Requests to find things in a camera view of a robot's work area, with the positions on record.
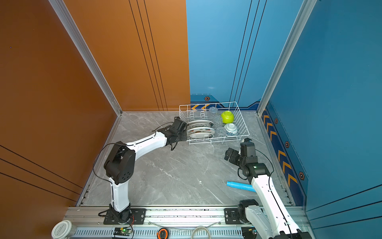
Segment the watermelon pattern plate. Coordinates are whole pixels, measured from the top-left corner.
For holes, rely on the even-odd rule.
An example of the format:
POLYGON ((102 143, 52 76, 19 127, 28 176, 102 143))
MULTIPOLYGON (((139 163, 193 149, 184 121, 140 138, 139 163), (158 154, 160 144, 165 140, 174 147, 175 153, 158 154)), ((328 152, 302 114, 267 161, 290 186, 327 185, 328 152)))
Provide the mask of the watermelon pattern plate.
POLYGON ((187 130, 187 137, 190 139, 209 139, 215 134, 215 130, 210 127, 195 127, 187 130))

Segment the green red rimmed plate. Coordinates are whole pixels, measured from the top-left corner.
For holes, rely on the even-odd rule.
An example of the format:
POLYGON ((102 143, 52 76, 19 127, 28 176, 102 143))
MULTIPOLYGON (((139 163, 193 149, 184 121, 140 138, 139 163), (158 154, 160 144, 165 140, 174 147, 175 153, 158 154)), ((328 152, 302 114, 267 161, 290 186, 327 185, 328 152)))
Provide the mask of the green red rimmed plate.
POLYGON ((212 127, 212 126, 213 126, 213 122, 210 120, 205 120, 205 119, 193 120, 188 123, 188 128, 212 127))

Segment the white wire dish rack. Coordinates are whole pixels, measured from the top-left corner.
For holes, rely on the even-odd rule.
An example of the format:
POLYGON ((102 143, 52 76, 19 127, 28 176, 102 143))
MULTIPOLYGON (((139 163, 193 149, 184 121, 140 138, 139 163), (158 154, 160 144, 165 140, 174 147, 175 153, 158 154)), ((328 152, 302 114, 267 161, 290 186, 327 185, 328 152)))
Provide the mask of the white wire dish rack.
POLYGON ((179 106, 189 144, 241 141, 250 135, 236 102, 179 106))

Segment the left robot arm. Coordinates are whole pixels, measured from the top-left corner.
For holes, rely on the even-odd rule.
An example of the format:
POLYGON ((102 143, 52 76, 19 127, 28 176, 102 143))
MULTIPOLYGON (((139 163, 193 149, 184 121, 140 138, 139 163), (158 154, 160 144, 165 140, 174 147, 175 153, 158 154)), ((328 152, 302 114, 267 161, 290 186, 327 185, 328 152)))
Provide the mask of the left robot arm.
POLYGON ((104 163, 108 182, 111 184, 111 203, 105 211, 105 225, 130 225, 133 213, 128 198, 128 181, 133 176, 135 161, 143 155, 167 145, 173 150, 178 142, 187 140, 187 123, 175 117, 171 125, 154 130, 148 137, 134 142, 114 143, 104 163))

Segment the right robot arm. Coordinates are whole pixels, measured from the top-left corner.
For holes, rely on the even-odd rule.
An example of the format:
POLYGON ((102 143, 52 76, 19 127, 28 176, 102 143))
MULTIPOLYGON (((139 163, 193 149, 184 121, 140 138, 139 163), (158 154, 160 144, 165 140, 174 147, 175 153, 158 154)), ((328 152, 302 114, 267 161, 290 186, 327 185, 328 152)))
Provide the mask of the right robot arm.
POLYGON ((240 150, 229 148, 224 159, 238 166, 238 176, 248 180, 257 193, 256 200, 242 200, 238 205, 239 218, 251 224, 263 239, 311 239, 309 232, 300 229, 287 211, 278 195, 270 172, 264 163, 258 161, 254 142, 245 138, 240 150))

